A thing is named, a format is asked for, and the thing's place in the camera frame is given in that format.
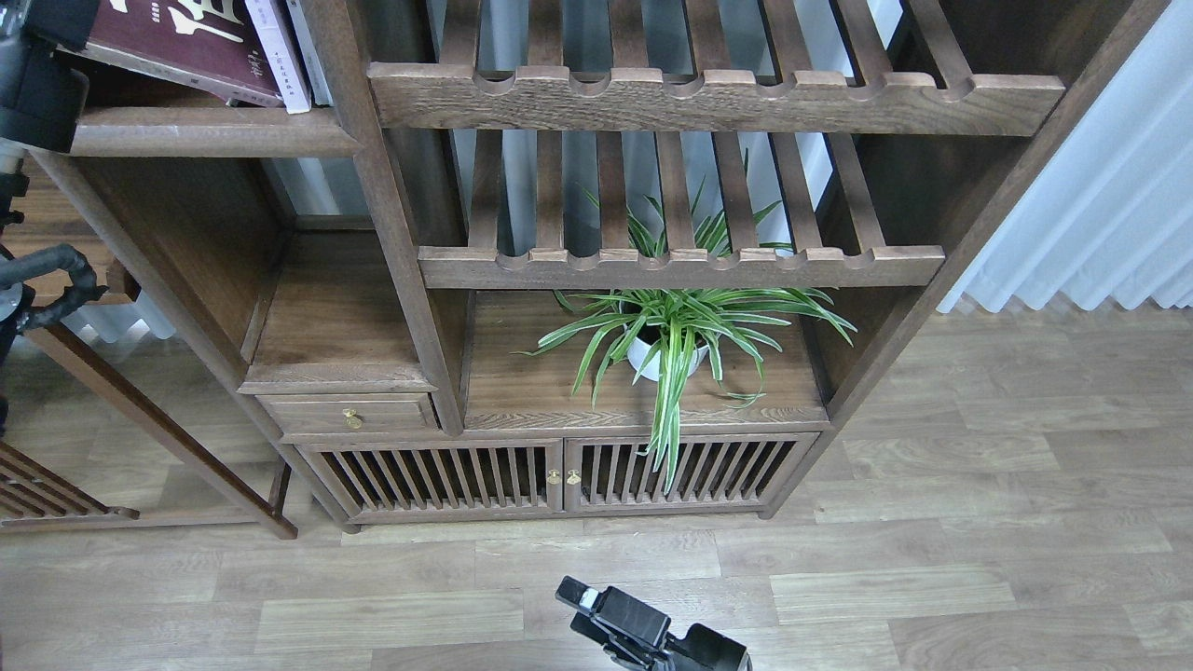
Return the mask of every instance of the black device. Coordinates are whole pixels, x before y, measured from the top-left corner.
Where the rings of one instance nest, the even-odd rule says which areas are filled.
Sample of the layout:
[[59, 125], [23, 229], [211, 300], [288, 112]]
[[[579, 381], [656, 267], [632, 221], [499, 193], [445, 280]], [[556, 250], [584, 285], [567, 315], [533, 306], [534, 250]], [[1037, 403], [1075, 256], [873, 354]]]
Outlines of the black device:
[[[57, 47], [87, 44], [101, 0], [0, 0], [0, 234], [24, 215], [12, 199], [24, 196], [29, 178], [20, 168], [26, 147], [69, 152], [87, 97], [87, 78], [55, 59]], [[64, 270], [72, 285], [45, 308], [33, 308], [35, 277]], [[106, 287], [78, 250], [58, 245], [13, 259], [0, 258], [0, 365], [18, 333], [56, 324]], [[0, 436], [8, 402], [0, 396]]]
[[618, 590], [593, 587], [567, 575], [555, 598], [576, 609], [571, 630], [600, 644], [623, 669], [636, 671], [749, 671], [746, 646], [704, 624], [676, 639], [670, 617]]

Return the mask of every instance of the wooden leg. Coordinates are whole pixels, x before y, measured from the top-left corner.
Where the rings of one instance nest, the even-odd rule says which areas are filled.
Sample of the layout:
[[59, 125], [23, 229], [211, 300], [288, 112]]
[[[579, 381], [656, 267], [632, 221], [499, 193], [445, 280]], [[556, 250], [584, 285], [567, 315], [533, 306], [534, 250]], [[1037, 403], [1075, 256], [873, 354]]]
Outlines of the wooden leg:
[[279, 538], [298, 536], [297, 528], [282, 516], [280, 510], [274, 510], [66, 326], [56, 324], [24, 336]]

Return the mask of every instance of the drawer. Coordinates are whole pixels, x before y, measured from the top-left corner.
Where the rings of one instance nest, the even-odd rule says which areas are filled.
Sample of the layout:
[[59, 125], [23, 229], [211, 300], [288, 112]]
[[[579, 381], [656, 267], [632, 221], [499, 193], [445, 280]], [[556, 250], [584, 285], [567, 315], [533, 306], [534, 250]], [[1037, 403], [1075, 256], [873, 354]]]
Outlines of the drawer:
[[427, 394], [285, 394], [256, 396], [286, 442], [341, 436], [397, 439], [410, 430], [438, 429]]

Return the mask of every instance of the white book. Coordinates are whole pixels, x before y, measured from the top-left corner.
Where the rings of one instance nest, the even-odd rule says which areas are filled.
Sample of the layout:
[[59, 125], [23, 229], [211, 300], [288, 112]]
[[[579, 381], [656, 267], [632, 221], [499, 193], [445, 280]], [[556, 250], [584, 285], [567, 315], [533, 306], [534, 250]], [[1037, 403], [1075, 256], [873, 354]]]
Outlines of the white book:
[[315, 97], [315, 104], [330, 105], [332, 90], [327, 86], [327, 75], [323, 73], [323, 63], [319, 61], [319, 51], [315, 50], [315, 39], [310, 36], [307, 14], [303, 13], [298, 0], [286, 0], [286, 5], [290, 7], [290, 23], [295, 25], [302, 62], [307, 64], [307, 79], [310, 80], [310, 92]]
[[285, 10], [279, 0], [247, 0], [248, 16], [261, 39], [273, 79], [282, 90], [282, 100], [291, 115], [310, 111], [310, 90], [302, 72], [302, 59], [290, 37]]

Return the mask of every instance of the book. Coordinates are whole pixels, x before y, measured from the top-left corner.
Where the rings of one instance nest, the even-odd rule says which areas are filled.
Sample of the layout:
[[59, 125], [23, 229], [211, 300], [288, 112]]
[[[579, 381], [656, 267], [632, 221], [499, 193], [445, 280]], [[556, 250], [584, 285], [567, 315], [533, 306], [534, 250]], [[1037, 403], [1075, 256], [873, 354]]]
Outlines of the book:
[[282, 100], [291, 115], [310, 111], [310, 90], [303, 76], [302, 59], [290, 35], [290, 24], [282, 0], [246, 0], [248, 16], [261, 41]]
[[81, 55], [224, 100], [284, 104], [245, 0], [103, 0]]
[[302, 62], [307, 66], [307, 81], [310, 82], [310, 94], [316, 105], [330, 105], [332, 90], [327, 86], [327, 74], [323, 72], [323, 63], [319, 60], [319, 51], [315, 50], [315, 39], [310, 35], [310, 25], [307, 23], [307, 14], [302, 11], [298, 0], [286, 0], [290, 8], [290, 23], [295, 26], [295, 37], [298, 39], [298, 51], [302, 54]]

